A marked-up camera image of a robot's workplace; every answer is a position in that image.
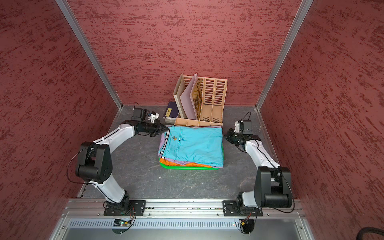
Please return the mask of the orange pants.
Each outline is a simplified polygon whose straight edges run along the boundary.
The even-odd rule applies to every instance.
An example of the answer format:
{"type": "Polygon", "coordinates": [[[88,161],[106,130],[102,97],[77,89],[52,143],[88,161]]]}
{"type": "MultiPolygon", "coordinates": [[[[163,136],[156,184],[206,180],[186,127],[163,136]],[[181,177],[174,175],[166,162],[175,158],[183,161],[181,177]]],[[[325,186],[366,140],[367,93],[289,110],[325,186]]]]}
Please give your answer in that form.
{"type": "Polygon", "coordinates": [[[202,167],[202,168],[212,168],[211,166],[201,165],[201,164],[197,164],[197,163],[182,162],[180,164],[180,163],[172,162],[170,160],[163,159],[163,158],[159,158],[159,162],[161,164],[164,164],[165,166],[169,166],[169,167],[202,167]]]}

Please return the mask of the green plastic basket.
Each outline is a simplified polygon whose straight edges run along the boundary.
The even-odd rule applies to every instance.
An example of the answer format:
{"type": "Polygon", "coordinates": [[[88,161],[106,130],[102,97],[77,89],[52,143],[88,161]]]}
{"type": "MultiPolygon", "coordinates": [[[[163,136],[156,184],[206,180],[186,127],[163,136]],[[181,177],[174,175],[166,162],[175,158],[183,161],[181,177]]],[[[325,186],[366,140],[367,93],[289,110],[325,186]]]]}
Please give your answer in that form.
{"type": "MultiPolygon", "coordinates": [[[[176,160],[173,160],[173,159],[168,159],[168,158],[165,158],[163,157],[161,154],[158,154],[159,158],[163,158],[163,159],[167,159],[167,160],[170,160],[172,162],[176,162],[176,163],[179,163],[178,161],[176,160]]],[[[220,167],[218,168],[202,168],[202,167],[169,167],[169,166],[165,166],[164,164],[161,164],[160,165],[165,168],[165,169],[168,169],[168,170],[208,170],[208,171],[215,171],[215,170],[218,170],[220,169],[220,167]]]]}

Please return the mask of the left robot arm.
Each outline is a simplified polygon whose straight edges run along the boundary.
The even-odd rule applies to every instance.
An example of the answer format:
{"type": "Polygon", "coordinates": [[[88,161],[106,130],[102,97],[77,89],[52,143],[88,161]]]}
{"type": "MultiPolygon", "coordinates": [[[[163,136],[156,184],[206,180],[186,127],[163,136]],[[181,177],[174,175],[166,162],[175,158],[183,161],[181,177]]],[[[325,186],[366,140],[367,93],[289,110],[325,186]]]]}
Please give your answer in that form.
{"type": "Polygon", "coordinates": [[[169,128],[159,120],[124,121],[110,134],[81,144],[75,175],[93,185],[104,197],[104,216],[142,216],[146,201],[131,201],[113,176],[112,153],[128,139],[141,133],[156,137],[169,128]]]}

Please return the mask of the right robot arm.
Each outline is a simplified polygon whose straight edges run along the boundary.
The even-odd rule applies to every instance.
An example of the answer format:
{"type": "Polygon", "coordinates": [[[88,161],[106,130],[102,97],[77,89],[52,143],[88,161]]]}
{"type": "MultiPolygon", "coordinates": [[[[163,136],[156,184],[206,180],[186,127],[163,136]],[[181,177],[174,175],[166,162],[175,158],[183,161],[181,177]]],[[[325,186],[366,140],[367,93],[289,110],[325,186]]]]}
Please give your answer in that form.
{"type": "Polygon", "coordinates": [[[226,133],[226,140],[238,150],[247,153],[257,168],[254,189],[240,192],[236,200],[236,211],[243,216],[256,216],[262,208],[271,208],[289,214],[296,203],[291,187],[291,172],[281,167],[266,151],[256,135],[243,135],[234,129],[226,133]]]}

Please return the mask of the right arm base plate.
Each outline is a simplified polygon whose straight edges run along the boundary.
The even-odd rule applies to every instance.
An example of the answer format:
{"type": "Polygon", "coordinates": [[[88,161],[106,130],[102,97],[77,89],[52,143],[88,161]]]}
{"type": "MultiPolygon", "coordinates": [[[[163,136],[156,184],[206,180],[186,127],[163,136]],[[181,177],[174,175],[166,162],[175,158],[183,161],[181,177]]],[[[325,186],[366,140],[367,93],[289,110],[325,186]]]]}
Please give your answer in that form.
{"type": "Polygon", "coordinates": [[[239,201],[222,201],[225,217],[262,217],[263,211],[256,207],[246,207],[239,201]]]}

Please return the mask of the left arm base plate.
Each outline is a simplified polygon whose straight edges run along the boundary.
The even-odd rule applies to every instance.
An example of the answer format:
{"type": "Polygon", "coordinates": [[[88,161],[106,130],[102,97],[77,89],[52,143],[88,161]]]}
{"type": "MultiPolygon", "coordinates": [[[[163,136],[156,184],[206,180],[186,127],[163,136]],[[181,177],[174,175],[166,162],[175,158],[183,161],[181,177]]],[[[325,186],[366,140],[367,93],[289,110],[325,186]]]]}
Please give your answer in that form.
{"type": "Polygon", "coordinates": [[[103,204],[104,216],[112,217],[133,217],[143,216],[146,207],[145,200],[129,200],[128,202],[110,203],[105,201],[103,204]]]}

